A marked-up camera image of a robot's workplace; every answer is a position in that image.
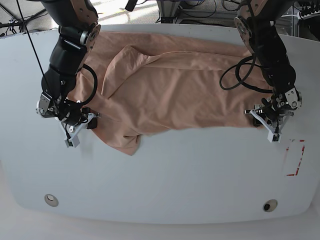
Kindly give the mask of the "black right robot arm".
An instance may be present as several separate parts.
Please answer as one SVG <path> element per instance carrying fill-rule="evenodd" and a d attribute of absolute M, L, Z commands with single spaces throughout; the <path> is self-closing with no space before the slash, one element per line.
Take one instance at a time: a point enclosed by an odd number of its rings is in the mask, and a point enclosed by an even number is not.
<path fill-rule="evenodd" d="M 98 13 L 89 0 L 43 0 L 45 10 L 58 24 L 59 37 L 49 59 L 48 70 L 41 79 L 42 93 L 36 105 L 37 114 L 55 118 L 65 132 L 67 147 L 77 147 L 82 129 L 94 129 L 98 114 L 87 104 L 98 89 L 98 77 L 85 61 L 101 30 Z M 75 88 L 82 69 L 93 77 L 93 89 L 84 101 L 72 101 L 68 94 Z"/>

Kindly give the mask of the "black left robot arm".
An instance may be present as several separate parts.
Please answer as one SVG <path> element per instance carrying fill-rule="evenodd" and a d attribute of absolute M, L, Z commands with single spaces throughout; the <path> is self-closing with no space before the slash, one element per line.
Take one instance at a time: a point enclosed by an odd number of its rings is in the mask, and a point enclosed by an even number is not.
<path fill-rule="evenodd" d="M 263 98 L 261 104 L 248 111 L 256 123 L 267 129 L 271 143 L 281 140 L 287 120 L 302 105 L 301 93 L 295 87 L 295 69 L 276 29 L 276 20 L 293 3 L 292 0 L 242 0 L 234 19 L 252 60 L 259 62 L 262 76 L 272 88 L 270 98 Z"/>

